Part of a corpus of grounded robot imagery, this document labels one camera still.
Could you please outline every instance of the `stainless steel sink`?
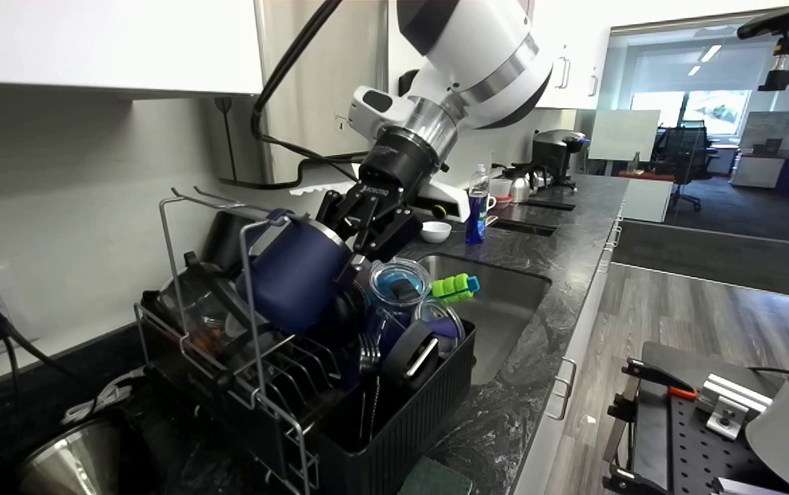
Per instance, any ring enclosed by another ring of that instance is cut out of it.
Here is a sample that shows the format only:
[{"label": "stainless steel sink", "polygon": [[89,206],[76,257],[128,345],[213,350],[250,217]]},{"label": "stainless steel sink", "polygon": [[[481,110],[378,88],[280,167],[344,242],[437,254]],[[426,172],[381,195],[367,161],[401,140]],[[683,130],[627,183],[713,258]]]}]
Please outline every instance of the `stainless steel sink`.
[{"label": "stainless steel sink", "polygon": [[452,257],[426,257],[422,264],[430,277],[459,272],[478,276],[481,291],[476,301],[456,302],[452,310],[476,324],[472,385],[491,383],[514,353],[525,324],[529,323],[540,297],[548,291],[551,280]]}]

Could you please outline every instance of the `power cord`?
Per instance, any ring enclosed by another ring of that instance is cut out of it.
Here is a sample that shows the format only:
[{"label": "power cord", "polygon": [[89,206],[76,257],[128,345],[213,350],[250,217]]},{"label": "power cord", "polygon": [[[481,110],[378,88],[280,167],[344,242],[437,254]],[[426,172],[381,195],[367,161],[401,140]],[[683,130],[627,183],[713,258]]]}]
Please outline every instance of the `power cord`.
[{"label": "power cord", "polygon": [[84,383],[80,374],[67,371],[65,367],[59,367],[56,361],[45,357],[37,346],[33,346],[14,324],[11,320],[0,310],[0,341],[4,345],[4,353],[8,353],[8,361],[11,361],[11,389],[17,392],[17,356],[14,356],[14,346],[21,346],[25,353],[29,353],[37,363],[54,370],[56,374],[67,378],[72,383],[76,383],[80,389],[87,392],[89,397],[89,414],[96,414],[96,392],[89,383]]}]

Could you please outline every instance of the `blue mug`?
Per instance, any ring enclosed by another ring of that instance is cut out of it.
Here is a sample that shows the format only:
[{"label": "blue mug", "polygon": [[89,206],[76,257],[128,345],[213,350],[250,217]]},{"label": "blue mug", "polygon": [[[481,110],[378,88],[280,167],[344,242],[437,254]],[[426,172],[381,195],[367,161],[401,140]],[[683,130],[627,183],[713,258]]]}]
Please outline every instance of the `blue mug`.
[{"label": "blue mug", "polygon": [[283,231],[250,262],[256,310],[283,332],[318,324],[340,286],[355,280],[351,250],[308,217],[289,217]]}]

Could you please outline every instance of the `ceiling light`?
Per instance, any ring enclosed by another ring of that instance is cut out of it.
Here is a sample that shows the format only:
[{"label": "ceiling light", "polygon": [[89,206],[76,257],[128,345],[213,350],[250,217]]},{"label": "ceiling light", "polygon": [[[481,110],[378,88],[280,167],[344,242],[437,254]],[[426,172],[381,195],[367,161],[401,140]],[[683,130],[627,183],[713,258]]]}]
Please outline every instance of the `ceiling light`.
[{"label": "ceiling light", "polygon": [[713,44],[713,48],[702,51],[698,63],[709,63],[719,51],[723,51],[723,44]]}]

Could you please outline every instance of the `black countertop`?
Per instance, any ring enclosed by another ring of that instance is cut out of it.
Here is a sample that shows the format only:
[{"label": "black countertop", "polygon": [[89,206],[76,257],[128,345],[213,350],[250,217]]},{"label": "black countertop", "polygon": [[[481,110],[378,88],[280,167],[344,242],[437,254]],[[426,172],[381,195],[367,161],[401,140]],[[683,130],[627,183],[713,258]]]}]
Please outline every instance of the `black countertop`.
[{"label": "black countertop", "polygon": [[573,213],[539,206],[510,213],[520,220],[555,227],[551,238],[488,228],[484,244],[466,247],[459,227],[445,244],[411,244],[403,254],[414,258],[448,254],[551,280],[498,379],[469,392],[430,452],[433,459],[469,475],[484,495],[510,492],[520,480],[627,188],[621,180],[599,176],[579,176],[576,185],[576,195],[569,189],[532,195],[573,203]]}]

